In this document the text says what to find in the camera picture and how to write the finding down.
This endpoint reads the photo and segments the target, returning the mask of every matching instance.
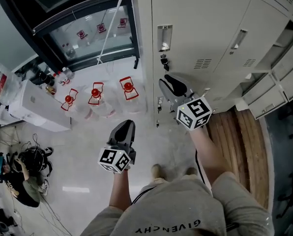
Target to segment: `glass window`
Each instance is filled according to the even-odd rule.
[[[97,54],[103,48],[104,40],[116,8],[87,15],[51,32],[52,38],[68,60],[89,54]],[[109,49],[121,50],[130,45],[131,29],[126,6],[121,6],[114,19],[104,53]]]

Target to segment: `black frame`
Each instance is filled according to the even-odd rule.
[[[13,0],[0,0],[1,6],[3,7],[5,13],[15,28],[33,48],[33,50],[55,72],[62,71],[62,68],[65,66],[69,67],[72,71],[76,71],[91,65],[96,65],[96,58],[98,57],[99,53],[92,53],[80,58],[68,60],[62,50],[50,36],[50,32],[86,15],[109,8],[114,8],[117,6],[117,2],[118,0],[86,0],[53,15],[51,18],[45,20],[32,29],[25,21]],[[101,60],[103,62],[108,62],[116,59],[135,56],[137,60],[134,68],[136,68],[140,54],[132,2],[131,0],[123,0],[121,5],[126,5],[127,7],[128,20],[131,26],[132,45],[123,46],[123,49],[121,50],[104,50]]]

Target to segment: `white floor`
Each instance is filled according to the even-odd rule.
[[[181,125],[161,125],[156,128],[146,116],[128,118],[136,124],[133,143],[137,152],[136,164],[129,171],[130,194],[133,200],[140,189],[149,183],[153,164],[165,166],[170,178],[181,176],[187,167],[195,165],[195,148]],[[71,131],[59,133],[49,132],[26,122],[17,127],[21,144],[27,141],[34,144],[32,134],[36,133],[41,147],[54,148],[54,155],[50,157],[54,170],[48,179],[50,190],[46,200],[73,236],[78,236],[96,214],[108,205],[113,174],[97,164],[98,154],[107,142],[111,130],[128,118],[113,121],[103,119],[87,124],[73,122]],[[19,151],[20,147],[13,147],[12,150]],[[0,144],[0,150],[8,152],[9,148]],[[84,192],[65,191],[64,187],[77,187]],[[15,210],[20,213],[21,219],[13,213],[11,194],[4,184],[0,184],[0,195],[4,197],[5,207],[10,214],[19,224],[22,223],[22,232],[25,231],[23,235],[64,235],[51,225],[54,221],[45,204],[30,208],[14,199]],[[49,222],[42,218],[42,212]]]

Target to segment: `red cap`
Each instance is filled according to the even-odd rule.
[[[93,95],[93,97],[97,97],[97,96],[99,96],[99,93],[100,93],[100,91],[99,91],[97,88],[94,88],[94,89],[92,90],[92,95]]]
[[[133,86],[130,82],[125,83],[124,88],[126,91],[132,90]]]
[[[67,96],[65,97],[65,101],[66,101],[66,102],[70,102],[70,101],[72,101],[72,97],[71,97],[70,95],[67,95]]]

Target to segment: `red label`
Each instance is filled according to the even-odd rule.
[[[6,80],[7,80],[7,76],[5,74],[2,74],[2,76],[0,78],[0,93],[4,87]]]

